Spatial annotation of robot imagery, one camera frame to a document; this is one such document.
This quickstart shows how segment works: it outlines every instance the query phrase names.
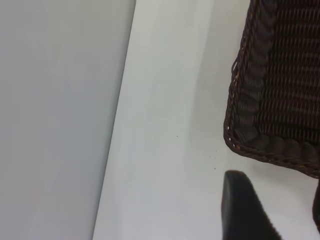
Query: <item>dark brown wicker basket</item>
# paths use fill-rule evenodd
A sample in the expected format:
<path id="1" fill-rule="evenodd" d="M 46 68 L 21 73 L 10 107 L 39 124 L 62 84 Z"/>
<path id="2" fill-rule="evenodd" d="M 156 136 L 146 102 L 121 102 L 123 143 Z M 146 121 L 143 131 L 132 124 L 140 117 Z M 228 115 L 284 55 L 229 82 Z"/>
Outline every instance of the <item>dark brown wicker basket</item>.
<path id="1" fill-rule="evenodd" d="M 228 147 L 318 179 L 320 0 L 251 0 L 231 72 Z M 320 226 L 318 205 L 317 190 L 313 218 Z"/>

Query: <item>gray wall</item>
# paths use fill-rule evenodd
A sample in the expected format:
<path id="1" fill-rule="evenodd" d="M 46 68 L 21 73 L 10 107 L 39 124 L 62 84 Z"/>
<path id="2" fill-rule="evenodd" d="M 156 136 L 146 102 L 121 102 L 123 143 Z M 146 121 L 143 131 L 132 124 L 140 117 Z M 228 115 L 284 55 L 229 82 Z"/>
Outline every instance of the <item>gray wall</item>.
<path id="1" fill-rule="evenodd" d="M 0 1 L 0 239 L 92 238 L 134 8 Z"/>

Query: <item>black object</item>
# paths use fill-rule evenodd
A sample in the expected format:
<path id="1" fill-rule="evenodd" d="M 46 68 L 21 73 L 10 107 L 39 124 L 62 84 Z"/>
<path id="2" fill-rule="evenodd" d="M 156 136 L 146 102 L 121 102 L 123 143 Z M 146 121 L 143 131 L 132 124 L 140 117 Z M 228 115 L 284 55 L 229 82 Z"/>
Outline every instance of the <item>black object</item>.
<path id="1" fill-rule="evenodd" d="M 281 240 L 243 172 L 224 174 L 221 216 L 223 240 Z"/>

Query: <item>white shelf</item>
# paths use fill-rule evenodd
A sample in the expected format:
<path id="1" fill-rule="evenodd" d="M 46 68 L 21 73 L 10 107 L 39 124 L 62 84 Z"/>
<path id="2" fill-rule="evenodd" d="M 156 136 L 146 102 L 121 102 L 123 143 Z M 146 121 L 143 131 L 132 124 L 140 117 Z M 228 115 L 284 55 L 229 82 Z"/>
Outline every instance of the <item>white shelf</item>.
<path id="1" fill-rule="evenodd" d="M 94 240 L 222 238 L 224 173 L 244 171 L 284 239 L 318 239 L 317 180 L 231 152 L 231 66 L 249 1 L 138 0 Z"/>

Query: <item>white surface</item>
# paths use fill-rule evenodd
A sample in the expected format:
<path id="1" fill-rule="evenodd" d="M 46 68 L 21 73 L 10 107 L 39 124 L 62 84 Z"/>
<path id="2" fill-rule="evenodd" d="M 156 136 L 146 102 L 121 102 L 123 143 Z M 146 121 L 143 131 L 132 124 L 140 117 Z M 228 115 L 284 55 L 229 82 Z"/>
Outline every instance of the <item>white surface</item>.
<path id="1" fill-rule="evenodd" d="M 133 0 L 0 1 L 0 239 L 90 240 Z"/>
<path id="2" fill-rule="evenodd" d="M 249 1 L 138 0 L 94 240 L 218 240 L 227 170 L 244 171 L 285 240 L 319 239 L 317 180 L 231 152 L 231 65 Z"/>

